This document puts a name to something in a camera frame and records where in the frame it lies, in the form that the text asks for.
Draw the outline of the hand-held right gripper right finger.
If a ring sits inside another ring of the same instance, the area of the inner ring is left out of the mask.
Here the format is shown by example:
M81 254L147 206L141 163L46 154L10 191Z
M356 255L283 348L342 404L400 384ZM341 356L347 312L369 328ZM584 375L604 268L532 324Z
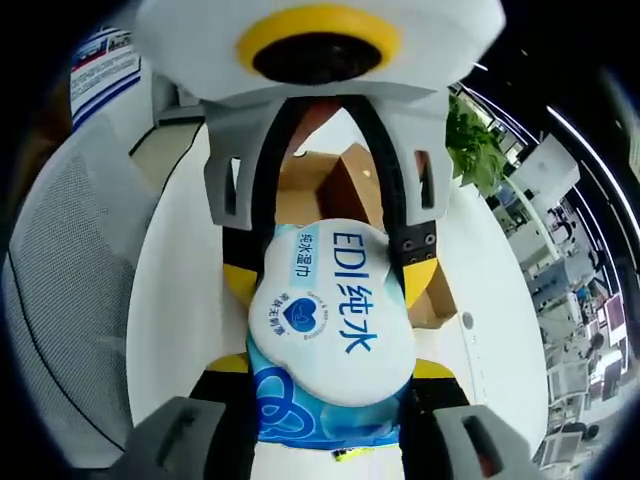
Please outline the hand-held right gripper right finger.
M485 405L472 405L447 367L418 359L399 410L406 479L536 479L528 443Z

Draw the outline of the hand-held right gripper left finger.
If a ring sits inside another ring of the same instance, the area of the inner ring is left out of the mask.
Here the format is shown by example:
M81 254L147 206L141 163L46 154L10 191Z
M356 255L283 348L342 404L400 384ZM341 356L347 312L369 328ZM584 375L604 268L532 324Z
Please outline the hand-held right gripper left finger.
M188 397L175 396L130 433L109 479L249 479L258 436L246 353L210 364Z

